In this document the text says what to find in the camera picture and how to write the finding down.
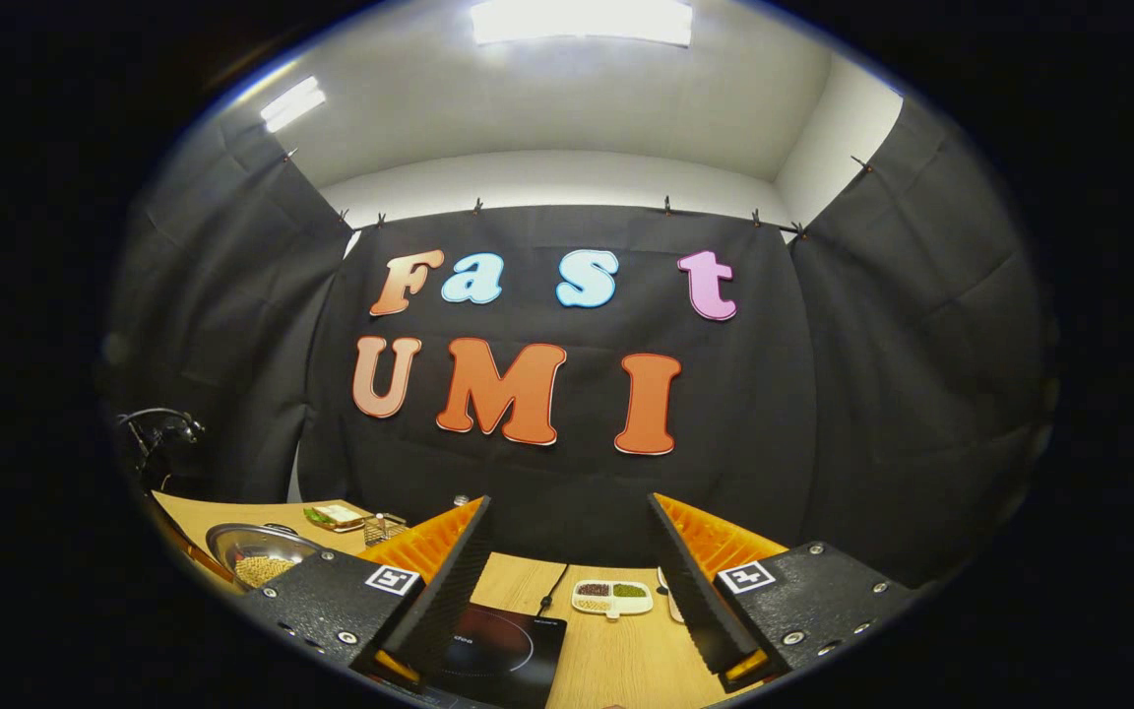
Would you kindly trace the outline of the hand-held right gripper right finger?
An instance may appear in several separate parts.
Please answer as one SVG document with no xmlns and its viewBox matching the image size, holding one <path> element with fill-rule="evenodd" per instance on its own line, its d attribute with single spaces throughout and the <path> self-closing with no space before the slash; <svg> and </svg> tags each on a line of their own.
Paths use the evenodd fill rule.
<svg viewBox="0 0 1134 709">
<path fill-rule="evenodd" d="M 833 545 L 784 547 L 665 493 L 648 506 L 657 569 L 725 691 L 845 655 L 919 600 Z"/>
</svg>

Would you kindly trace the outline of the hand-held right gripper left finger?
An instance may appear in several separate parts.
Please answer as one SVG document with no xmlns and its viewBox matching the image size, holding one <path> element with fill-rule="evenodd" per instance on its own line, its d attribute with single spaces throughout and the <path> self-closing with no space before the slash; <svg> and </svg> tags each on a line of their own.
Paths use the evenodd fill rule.
<svg viewBox="0 0 1134 709">
<path fill-rule="evenodd" d="M 492 552 L 490 506 L 473 499 L 358 555 L 311 552 L 235 608 L 323 662 L 420 690 L 445 668 Z"/>
</svg>

